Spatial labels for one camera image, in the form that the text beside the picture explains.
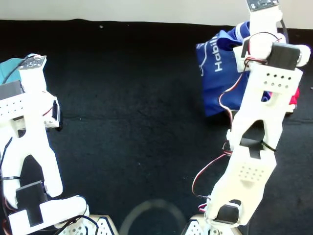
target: white lettering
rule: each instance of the white lettering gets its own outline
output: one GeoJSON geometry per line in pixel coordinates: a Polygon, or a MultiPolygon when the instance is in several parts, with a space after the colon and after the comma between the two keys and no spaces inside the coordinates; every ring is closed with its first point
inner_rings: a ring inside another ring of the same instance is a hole
{"type": "Polygon", "coordinates": [[[215,54],[215,59],[216,59],[216,61],[220,61],[221,55],[219,53],[215,54]]]}
{"type": "Polygon", "coordinates": [[[220,50],[219,50],[219,47],[217,46],[216,44],[216,41],[217,41],[217,37],[214,37],[212,38],[212,40],[210,41],[210,45],[212,47],[212,54],[215,55],[215,66],[216,66],[216,69],[215,69],[215,72],[220,72],[220,71],[223,71],[222,69],[222,57],[220,55],[220,50]]]}
{"type": "Polygon", "coordinates": [[[213,46],[213,55],[215,55],[216,53],[219,53],[219,47],[218,46],[213,46]]]}
{"type": "Polygon", "coordinates": [[[222,64],[221,61],[215,63],[215,65],[217,66],[217,69],[215,69],[215,72],[223,71],[223,69],[221,68],[221,64],[222,64]]]}

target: blue bag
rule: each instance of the blue bag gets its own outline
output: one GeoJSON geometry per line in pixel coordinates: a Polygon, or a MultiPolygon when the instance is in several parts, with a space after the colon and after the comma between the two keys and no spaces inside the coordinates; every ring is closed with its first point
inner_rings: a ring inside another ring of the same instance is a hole
{"type": "MultiPolygon", "coordinates": [[[[224,109],[219,105],[219,96],[238,80],[237,64],[233,48],[241,46],[244,38],[250,36],[249,22],[237,25],[229,32],[221,30],[210,41],[197,44],[197,58],[202,76],[203,99],[205,114],[212,116],[224,109]]],[[[244,72],[237,87],[225,93],[222,98],[223,105],[231,110],[239,110],[249,72],[244,72]]],[[[263,101],[270,98],[264,93],[263,101]]]]}

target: black floor mat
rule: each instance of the black floor mat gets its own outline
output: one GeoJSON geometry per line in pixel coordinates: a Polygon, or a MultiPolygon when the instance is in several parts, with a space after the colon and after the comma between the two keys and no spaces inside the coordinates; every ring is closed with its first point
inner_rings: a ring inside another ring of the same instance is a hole
{"type": "MultiPolygon", "coordinates": [[[[221,153],[225,118],[207,120],[195,44],[221,28],[183,24],[0,22],[0,61],[30,52],[47,55],[48,90],[57,95],[64,129],[48,133],[64,184],[63,197],[86,197],[93,214],[117,228],[149,199],[175,204],[188,219],[203,203],[191,193],[197,172],[221,153]]],[[[292,43],[312,31],[291,30],[292,43]]],[[[312,63],[305,67],[295,114],[284,123],[277,168],[251,224],[251,235],[311,233],[313,216],[312,63]]],[[[208,194],[227,159],[199,179],[208,194]]],[[[26,165],[28,180],[33,161],[26,165]]],[[[174,218],[152,211],[130,234],[179,234],[174,218]]]]}

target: white base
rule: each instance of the white base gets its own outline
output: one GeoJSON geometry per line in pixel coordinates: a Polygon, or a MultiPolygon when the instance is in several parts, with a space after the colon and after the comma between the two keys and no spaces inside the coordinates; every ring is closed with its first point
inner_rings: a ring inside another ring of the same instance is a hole
{"type": "Polygon", "coordinates": [[[217,229],[206,223],[204,215],[192,216],[181,235],[242,235],[238,228],[217,229]]]}
{"type": "MultiPolygon", "coordinates": [[[[99,226],[98,235],[118,235],[115,225],[107,215],[90,215],[99,226]]],[[[96,226],[87,219],[79,219],[63,230],[61,235],[94,235],[96,226]]]]}
{"type": "Polygon", "coordinates": [[[51,200],[40,204],[43,223],[30,227],[26,210],[9,215],[12,235],[26,235],[69,220],[77,215],[89,215],[89,208],[80,196],[63,200],[51,200]]]}

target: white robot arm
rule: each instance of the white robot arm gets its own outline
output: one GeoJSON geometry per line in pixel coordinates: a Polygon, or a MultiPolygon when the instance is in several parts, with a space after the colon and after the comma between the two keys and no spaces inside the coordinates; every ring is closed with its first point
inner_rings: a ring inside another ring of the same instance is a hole
{"type": "Polygon", "coordinates": [[[16,212],[8,216],[13,235],[26,235],[88,215],[83,197],[51,200],[63,191],[46,128],[60,128],[62,113],[57,97],[46,91],[45,56],[35,55],[19,67],[21,81],[0,86],[0,153],[3,196],[16,212]],[[32,155],[41,166],[44,181],[20,185],[25,158],[32,155]]]}
{"type": "Polygon", "coordinates": [[[285,44],[277,33],[282,19],[277,0],[247,0],[251,37],[234,48],[238,72],[250,70],[240,110],[227,133],[232,151],[227,169],[207,199],[206,222],[223,234],[246,225],[259,206],[265,185],[276,167],[275,149],[282,133],[282,121],[311,50],[304,45],[285,44]],[[264,91],[271,92],[262,102],[264,91]],[[258,120],[264,122],[263,140],[243,138],[258,120]]]}

